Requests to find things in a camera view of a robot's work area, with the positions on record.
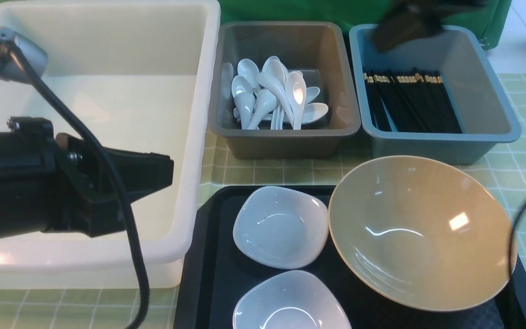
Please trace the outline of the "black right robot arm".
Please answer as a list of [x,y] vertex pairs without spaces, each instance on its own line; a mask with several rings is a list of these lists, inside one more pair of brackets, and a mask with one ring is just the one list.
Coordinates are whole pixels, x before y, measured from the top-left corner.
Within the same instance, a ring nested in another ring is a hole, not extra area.
[[394,0],[374,28],[371,41],[380,53],[401,44],[427,39],[444,32],[443,19],[473,12],[487,5],[486,0]]

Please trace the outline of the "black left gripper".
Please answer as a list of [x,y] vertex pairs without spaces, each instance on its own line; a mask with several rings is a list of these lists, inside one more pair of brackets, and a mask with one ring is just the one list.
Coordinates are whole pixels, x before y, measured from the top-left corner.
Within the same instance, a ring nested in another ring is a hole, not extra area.
[[[54,134],[50,120],[12,117],[8,128],[53,154],[56,163],[54,191],[60,214],[46,233],[82,233],[96,238],[126,230],[118,196],[106,169],[90,144],[67,133]],[[104,148],[125,186],[130,202],[168,188],[174,179],[174,161],[156,153]]]

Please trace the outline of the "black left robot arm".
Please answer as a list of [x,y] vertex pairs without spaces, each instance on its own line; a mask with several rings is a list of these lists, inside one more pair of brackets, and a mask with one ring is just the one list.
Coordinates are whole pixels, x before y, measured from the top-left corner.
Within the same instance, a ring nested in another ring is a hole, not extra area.
[[12,117],[0,133],[0,238],[26,233],[119,233],[125,224],[108,173],[88,142],[50,120]]

